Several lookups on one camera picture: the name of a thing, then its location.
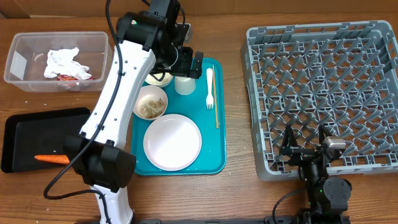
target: white cup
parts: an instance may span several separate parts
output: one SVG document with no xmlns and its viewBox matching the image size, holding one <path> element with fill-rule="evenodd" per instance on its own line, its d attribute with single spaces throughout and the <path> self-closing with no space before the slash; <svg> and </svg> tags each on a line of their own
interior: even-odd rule
<svg viewBox="0 0 398 224">
<path fill-rule="evenodd" d="M 185 77 L 175 77 L 174 88 L 180 95 L 189 95 L 197 87 L 195 79 Z"/>
</svg>

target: black tray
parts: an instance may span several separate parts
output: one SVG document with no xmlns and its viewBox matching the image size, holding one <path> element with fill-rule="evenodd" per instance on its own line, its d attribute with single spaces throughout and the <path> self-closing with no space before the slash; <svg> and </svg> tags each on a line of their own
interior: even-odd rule
<svg viewBox="0 0 398 224">
<path fill-rule="evenodd" d="M 17 114 L 4 129 L 1 170 L 5 173 L 60 166 L 37 161 L 35 155 L 64 154 L 65 136 L 77 136 L 86 123 L 87 108 Z"/>
</svg>

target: white label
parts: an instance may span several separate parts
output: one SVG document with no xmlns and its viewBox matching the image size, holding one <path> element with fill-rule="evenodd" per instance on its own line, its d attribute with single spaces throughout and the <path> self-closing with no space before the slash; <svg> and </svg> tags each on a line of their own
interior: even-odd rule
<svg viewBox="0 0 398 224">
<path fill-rule="evenodd" d="M 26 62 L 27 60 L 22 55 L 20 55 L 16 51 L 14 52 L 10 72 L 18 77 L 20 80 L 24 79 Z"/>
</svg>

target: robotic arm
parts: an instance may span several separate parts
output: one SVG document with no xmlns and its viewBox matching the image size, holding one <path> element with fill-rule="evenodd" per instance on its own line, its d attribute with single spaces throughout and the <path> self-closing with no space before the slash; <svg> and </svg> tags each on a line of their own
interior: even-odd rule
<svg viewBox="0 0 398 224">
<path fill-rule="evenodd" d="M 116 87 L 118 63 L 123 63 L 125 69 L 119 91 L 104 125 L 84 155 L 73 164 L 84 182 L 104 195 L 112 224 L 134 222 L 126 186 L 134 173 L 136 157 L 123 148 L 132 109 L 146 76 L 165 72 L 189 78 L 201 75 L 203 53 L 197 52 L 193 59 L 193 50 L 182 46 L 192 30 L 190 24 L 176 24 L 179 10 L 177 0 L 152 0 L 147 12 L 129 12 L 118 20 L 117 37 L 121 40 L 119 46 L 124 61 L 119 61 L 115 48 L 108 79 L 93 113 L 78 137 L 68 136 L 65 140 L 65 154 L 72 160 L 95 134 Z M 100 196 L 96 197 L 100 223 L 105 224 L 104 205 Z"/>
</svg>

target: wire grid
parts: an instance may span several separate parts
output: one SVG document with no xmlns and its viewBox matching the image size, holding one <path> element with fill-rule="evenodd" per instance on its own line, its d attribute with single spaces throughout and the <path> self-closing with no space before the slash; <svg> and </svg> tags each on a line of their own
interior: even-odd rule
<svg viewBox="0 0 398 224">
<path fill-rule="evenodd" d="M 319 124 L 346 141 L 340 161 L 328 167 L 397 162 L 398 117 L 383 63 L 395 57 L 395 49 L 388 49 L 390 43 L 378 49 L 379 41 L 358 37 L 251 46 L 268 142 L 264 159 L 272 170 L 288 171 L 289 157 L 277 156 L 287 124 L 301 147 L 318 146 Z"/>
</svg>

